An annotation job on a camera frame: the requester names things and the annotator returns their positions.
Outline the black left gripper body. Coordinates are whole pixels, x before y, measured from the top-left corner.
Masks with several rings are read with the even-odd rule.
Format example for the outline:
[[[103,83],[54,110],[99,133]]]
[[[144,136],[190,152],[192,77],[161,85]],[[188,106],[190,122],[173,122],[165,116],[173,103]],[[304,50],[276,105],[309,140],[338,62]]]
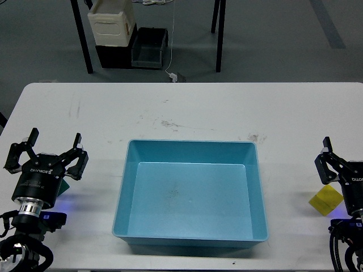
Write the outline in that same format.
[[[43,202],[43,209],[54,207],[58,197],[65,167],[53,154],[39,154],[37,164],[27,161],[22,165],[22,173],[12,194],[11,200],[33,198]]]

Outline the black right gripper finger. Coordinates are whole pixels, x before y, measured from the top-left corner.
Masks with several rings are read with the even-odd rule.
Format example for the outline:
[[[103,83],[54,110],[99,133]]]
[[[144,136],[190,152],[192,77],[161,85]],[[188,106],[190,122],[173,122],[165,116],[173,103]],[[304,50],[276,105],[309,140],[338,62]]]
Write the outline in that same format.
[[[324,138],[323,149],[314,160],[314,163],[324,185],[339,181],[338,175],[348,169],[347,162],[333,152],[330,137]]]

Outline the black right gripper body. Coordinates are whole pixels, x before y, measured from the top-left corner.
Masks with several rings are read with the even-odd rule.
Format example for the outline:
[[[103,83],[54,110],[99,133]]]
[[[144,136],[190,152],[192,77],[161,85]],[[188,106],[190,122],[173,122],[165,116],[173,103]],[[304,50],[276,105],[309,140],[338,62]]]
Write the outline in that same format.
[[[339,173],[339,183],[348,215],[362,215],[362,161],[349,161]]]

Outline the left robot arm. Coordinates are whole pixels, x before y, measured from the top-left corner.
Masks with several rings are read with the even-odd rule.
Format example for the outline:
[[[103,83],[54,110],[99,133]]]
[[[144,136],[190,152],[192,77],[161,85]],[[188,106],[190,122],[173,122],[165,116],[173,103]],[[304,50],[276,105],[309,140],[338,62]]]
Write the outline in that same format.
[[[53,252],[44,245],[44,237],[61,229],[67,215],[51,208],[69,188],[64,178],[80,180],[88,162],[80,133],[72,148],[60,155],[36,154],[33,147],[38,135],[33,128],[28,138],[13,143],[5,162],[9,173],[20,173],[11,197],[19,209],[1,214],[1,271],[45,271],[52,264]]]

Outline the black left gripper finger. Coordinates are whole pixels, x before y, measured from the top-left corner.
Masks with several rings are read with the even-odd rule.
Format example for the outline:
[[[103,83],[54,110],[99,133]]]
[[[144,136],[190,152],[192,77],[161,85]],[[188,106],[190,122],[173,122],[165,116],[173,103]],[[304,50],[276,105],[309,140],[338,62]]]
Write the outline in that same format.
[[[7,156],[4,169],[9,173],[15,174],[22,171],[22,166],[19,164],[22,153],[26,152],[30,162],[34,166],[39,166],[39,158],[33,150],[33,146],[39,136],[39,131],[36,127],[31,130],[29,137],[20,143],[13,143],[10,146],[9,154]]]
[[[64,176],[73,180],[80,180],[88,162],[88,153],[81,145],[82,136],[76,133],[73,146],[67,152],[60,155],[59,161],[64,168]]]

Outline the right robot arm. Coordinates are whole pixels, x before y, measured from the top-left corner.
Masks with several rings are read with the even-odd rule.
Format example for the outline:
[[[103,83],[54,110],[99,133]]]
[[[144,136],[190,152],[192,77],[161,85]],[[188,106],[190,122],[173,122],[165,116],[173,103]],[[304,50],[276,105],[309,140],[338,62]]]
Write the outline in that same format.
[[[362,161],[346,161],[333,152],[329,137],[314,160],[322,184],[338,182],[350,219],[332,219],[330,256],[335,271],[343,271],[339,242],[348,245],[344,262],[349,271],[362,271]]]

